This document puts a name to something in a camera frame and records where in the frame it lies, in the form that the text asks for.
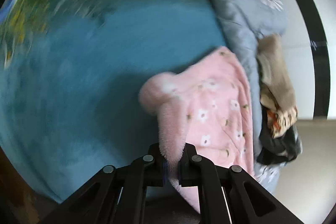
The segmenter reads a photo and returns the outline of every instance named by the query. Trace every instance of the pink fleece blanket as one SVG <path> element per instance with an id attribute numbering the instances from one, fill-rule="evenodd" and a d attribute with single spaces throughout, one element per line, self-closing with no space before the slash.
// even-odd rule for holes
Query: pink fleece blanket
<path id="1" fill-rule="evenodd" d="M 197 187 L 182 188 L 177 179 L 186 142 L 215 165 L 240 165 L 253 175 L 250 87 L 236 55 L 226 47 L 178 75 L 164 72 L 150 78 L 139 101 L 157 115 L 170 182 L 196 211 L 200 211 Z"/>

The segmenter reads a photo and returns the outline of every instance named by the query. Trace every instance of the bed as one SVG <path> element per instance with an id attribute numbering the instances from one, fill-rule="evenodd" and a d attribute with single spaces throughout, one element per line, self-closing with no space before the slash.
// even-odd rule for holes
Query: bed
<path id="1" fill-rule="evenodd" d="M 246 10 L 246 1 L 258 11 Z M 260 0 L 6 0 L 0 15 L 0 146 L 30 187 L 57 202 L 104 165 L 128 165 L 157 142 L 139 89 L 220 45 L 236 53 L 257 89 L 257 132 L 256 39 L 282 33 L 286 22 Z M 269 17 L 276 24 L 265 25 Z M 275 188 L 278 172 L 256 163 L 255 173 Z M 149 197 L 162 194 L 151 190 Z"/>

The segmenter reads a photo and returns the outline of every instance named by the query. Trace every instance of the metal pin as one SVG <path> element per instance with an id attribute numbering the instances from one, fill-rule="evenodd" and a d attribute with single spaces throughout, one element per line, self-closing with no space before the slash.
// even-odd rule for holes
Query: metal pin
<path id="1" fill-rule="evenodd" d="M 143 156 L 143 161 L 146 161 L 146 162 L 150 162 L 152 160 L 154 160 L 154 157 L 152 155 L 145 155 Z"/>
<path id="2" fill-rule="evenodd" d="M 110 174 L 114 171 L 114 167 L 112 165 L 106 165 L 104 168 L 103 168 L 103 172 L 106 173 L 106 174 Z"/>
<path id="3" fill-rule="evenodd" d="M 242 168 L 239 165 L 232 165 L 231 170 L 235 173 L 241 172 Z"/>
<path id="4" fill-rule="evenodd" d="M 191 157 L 192 161 L 199 162 L 202 160 L 202 157 L 200 155 L 194 155 Z"/>

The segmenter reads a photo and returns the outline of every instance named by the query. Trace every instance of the pile of clothes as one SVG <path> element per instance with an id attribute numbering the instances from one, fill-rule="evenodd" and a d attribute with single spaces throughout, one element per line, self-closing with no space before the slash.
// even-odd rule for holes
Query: pile of clothes
<path id="1" fill-rule="evenodd" d="M 295 160 L 302 143 L 294 125 L 297 121 L 295 92 L 288 76 L 281 39 L 277 34 L 259 40 L 258 61 L 263 123 L 260 141 L 263 149 L 257 161 L 264 165 Z"/>

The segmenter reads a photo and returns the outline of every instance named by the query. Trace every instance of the black fabric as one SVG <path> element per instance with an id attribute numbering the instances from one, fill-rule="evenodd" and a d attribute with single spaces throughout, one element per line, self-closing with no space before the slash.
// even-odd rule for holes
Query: black fabric
<path id="1" fill-rule="evenodd" d="M 325 218 L 322 224 L 335 224 L 336 223 L 336 204 L 331 209 L 328 216 Z"/>
<path id="2" fill-rule="evenodd" d="M 262 150 L 257 162 L 264 165 L 280 164 L 295 160 L 301 154 L 302 145 L 296 126 L 291 126 L 286 133 L 273 139 L 267 126 L 266 108 L 262 107 L 262 128 L 259 136 Z"/>

